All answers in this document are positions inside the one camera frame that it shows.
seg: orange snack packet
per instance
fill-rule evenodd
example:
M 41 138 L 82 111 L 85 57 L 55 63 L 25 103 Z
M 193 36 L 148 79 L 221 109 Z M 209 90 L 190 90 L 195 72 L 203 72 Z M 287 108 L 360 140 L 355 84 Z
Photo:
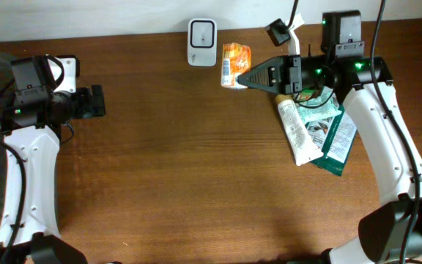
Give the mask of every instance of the orange snack packet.
M 249 46 L 237 43 L 223 45 L 222 87 L 232 89 L 247 88 L 247 86 L 237 82 L 237 77 L 250 69 L 251 55 Z

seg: green package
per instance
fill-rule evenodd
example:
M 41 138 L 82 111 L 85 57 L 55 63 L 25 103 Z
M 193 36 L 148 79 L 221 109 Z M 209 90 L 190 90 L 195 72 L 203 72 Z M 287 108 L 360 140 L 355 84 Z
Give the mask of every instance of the green package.
M 311 163 L 341 176 L 348 160 L 357 128 L 348 114 L 344 112 L 343 106 L 340 106 L 338 110 L 341 111 L 340 115 L 309 122 L 306 127 L 314 143 L 323 152 L 321 158 L 315 159 Z

